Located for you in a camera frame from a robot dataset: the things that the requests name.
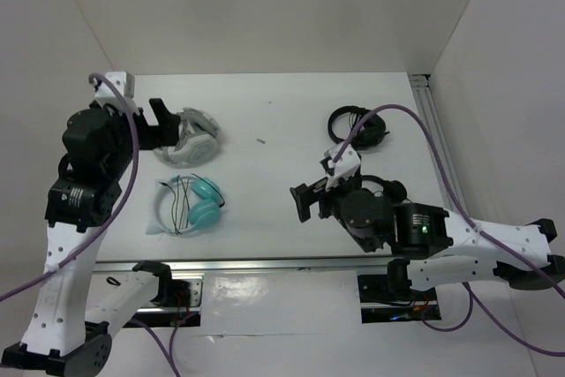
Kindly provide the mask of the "teal cat ear headphones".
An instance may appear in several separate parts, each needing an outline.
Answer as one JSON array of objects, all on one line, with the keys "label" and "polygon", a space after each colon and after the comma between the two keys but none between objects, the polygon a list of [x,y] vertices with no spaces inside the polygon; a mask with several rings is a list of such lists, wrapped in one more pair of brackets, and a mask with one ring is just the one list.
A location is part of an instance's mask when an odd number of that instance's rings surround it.
[{"label": "teal cat ear headphones", "polygon": [[[169,195],[172,226],[167,226],[161,217],[162,202]],[[220,220],[225,204],[220,187],[210,178],[190,174],[157,180],[145,233],[181,237],[202,232]]]}]

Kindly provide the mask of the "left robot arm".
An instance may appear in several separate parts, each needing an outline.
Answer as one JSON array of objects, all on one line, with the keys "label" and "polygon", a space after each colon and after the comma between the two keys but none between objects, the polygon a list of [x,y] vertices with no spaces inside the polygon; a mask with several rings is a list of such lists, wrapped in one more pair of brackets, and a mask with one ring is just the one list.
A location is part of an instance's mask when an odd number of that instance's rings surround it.
[{"label": "left robot arm", "polygon": [[149,102],[157,123],[142,109],[132,117],[110,104],[91,103],[67,121],[66,153],[48,193],[45,219],[48,248],[30,324],[22,339],[7,347],[3,367],[43,371],[52,376],[96,376],[106,365],[116,334],[147,302],[167,304],[174,295],[170,267],[136,264],[117,291],[88,309],[96,256],[109,223],[132,192],[119,180],[139,159],[139,151],[178,140],[178,116],[164,102]]}]

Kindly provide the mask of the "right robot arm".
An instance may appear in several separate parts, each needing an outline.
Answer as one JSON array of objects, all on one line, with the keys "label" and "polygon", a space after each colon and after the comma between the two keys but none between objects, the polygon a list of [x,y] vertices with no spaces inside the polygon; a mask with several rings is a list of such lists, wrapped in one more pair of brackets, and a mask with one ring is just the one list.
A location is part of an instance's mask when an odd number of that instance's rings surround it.
[{"label": "right robot arm", "polygon": [[356,174],[333,188],[321,179],[290,188],[298,219],[318,205],[365,253],[388,247],[385,288],[395,299],[451,283],[505,282],[514,290],[547,290],[564,280],[564,258],[553,254],[554,223],[469,225],[454,211],[408,200],[397,180]]}]

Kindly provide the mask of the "black unwrapped headphones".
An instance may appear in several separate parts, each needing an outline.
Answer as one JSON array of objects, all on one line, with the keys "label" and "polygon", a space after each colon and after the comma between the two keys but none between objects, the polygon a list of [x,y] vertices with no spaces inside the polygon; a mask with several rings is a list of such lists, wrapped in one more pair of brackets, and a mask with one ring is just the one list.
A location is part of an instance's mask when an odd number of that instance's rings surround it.
[{"label": "black unwrapped headphones", "polygon": [[362,182],[370,182],[380,186],[380,196],[388,199],[392,204],[402,204],[408,199],[405,186],[398,180],[385,180],[375,175],[362,175]]}]

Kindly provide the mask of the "grey white gaming headset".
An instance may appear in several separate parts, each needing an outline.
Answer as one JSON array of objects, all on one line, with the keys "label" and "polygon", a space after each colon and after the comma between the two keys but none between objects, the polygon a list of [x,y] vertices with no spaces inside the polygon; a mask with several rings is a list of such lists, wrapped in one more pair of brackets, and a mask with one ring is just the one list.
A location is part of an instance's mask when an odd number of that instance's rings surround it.
[{"label": "grey white gaming headset", "polygon": [[154,155],[164,163],[178,168],[194,168],[212,159],[219,148],[221,131],[217,121],[206,111],[183,108],[180,117],[179,140],[171,147],[158,147]]}]

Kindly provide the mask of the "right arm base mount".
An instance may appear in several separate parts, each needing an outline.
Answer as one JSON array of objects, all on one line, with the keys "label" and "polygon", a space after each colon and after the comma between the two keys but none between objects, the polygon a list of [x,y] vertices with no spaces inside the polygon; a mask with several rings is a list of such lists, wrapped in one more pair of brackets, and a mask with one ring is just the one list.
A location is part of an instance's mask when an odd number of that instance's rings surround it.
[{"label": "right arm base mount", "polygon": [[421,321],[423,311],[428,320],[441,320],[435,289],[395,294],[386,276],[358,275],[358,294],[364,324]]}]

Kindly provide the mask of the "aluminium rail at right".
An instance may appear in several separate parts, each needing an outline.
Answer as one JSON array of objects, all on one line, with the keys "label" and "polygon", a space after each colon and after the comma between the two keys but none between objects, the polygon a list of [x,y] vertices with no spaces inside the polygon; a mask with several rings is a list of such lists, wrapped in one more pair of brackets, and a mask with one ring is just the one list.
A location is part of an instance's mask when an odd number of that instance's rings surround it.
[{"label": "aluminium rail at right", "polygon": [[448,148],[447,139],[445,137],[445,132],[433,98],[429,75],[409,74],[408,79],[418,109],[418,114],[422,121],[426,124],[426,127],[432,136],[433,142],[438,150],[439,157],[441,158],[441,163],[444,167],[447,180],[459,204],[464,211],[467,212],[467,204],[459,184],[458,175],[456,173],[452,156]]}]

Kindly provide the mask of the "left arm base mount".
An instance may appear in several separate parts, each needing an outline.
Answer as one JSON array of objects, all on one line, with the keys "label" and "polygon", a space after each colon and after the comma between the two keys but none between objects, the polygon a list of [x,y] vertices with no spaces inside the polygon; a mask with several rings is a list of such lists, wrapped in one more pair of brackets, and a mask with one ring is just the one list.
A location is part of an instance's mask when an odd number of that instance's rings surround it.
[{"label": "left arm base mount", "polygon": [[150,328],[196,328],[201,321],[204,278],[196,275],[173,275],[176,288],[163,303],[144,304],[134,315]]}]

